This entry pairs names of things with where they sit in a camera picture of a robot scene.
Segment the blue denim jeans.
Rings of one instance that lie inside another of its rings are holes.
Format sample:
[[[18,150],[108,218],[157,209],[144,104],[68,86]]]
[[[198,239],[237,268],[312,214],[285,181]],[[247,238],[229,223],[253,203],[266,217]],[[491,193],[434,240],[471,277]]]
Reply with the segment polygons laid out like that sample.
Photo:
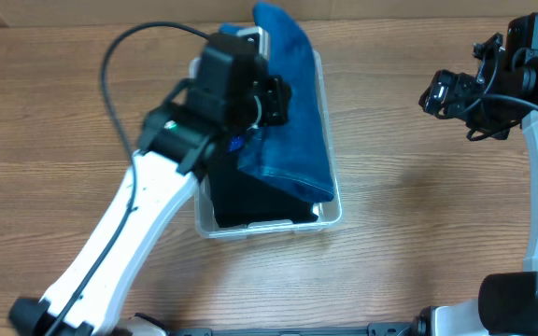
[[[254,132],[234,159],[224,162],[226,171],[220,176],[247,175],[306,203],[330,202],[335,191],[323,139],[314,50],[283,8],[259,2],[252,14],[270,36],[269,73],[290,85],[289,121]]]

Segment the black cloth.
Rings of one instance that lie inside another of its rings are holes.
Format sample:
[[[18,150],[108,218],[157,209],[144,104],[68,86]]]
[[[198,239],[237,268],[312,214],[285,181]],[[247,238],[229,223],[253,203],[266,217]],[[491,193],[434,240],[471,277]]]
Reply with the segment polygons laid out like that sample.
[[[238,156],[228,154],[208,175],[214,217],[221,228],[286,219],[293,223],[318,219],[307,203],[240,172]]]

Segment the blue green sequin garment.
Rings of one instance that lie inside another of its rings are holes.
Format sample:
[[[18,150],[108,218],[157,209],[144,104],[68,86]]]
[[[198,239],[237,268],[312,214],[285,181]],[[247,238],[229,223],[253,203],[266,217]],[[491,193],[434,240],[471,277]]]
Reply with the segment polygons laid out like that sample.
[[[246,137],[242,135],[234,136],[228,147],[230,153],[237,152],[241,150],[246,145]]]

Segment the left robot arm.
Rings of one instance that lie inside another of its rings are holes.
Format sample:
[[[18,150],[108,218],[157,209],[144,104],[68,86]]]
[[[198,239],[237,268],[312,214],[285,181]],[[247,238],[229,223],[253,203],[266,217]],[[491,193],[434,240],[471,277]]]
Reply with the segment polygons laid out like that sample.
[[[290,87],[267,70],[270,37],[254,26],[205,39],[195,76],[143,121],[129,168],[87,243],[40,299],[8,318],[20,335],[107,335],[171,218],[237,136],[286,123]]]

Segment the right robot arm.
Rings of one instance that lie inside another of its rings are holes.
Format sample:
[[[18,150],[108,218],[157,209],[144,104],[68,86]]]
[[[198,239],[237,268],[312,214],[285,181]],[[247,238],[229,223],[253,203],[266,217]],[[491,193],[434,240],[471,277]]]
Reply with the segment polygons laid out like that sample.
[[[487,276],[474,300],[423,309],[407,335],[538,335],[538,13],[474,44],[473,55],[475,75],[440,70],[418,103],[438,119],[464,121],[472,142],[504,140],[520,128],[530,164],[527,250],[521,271]]]

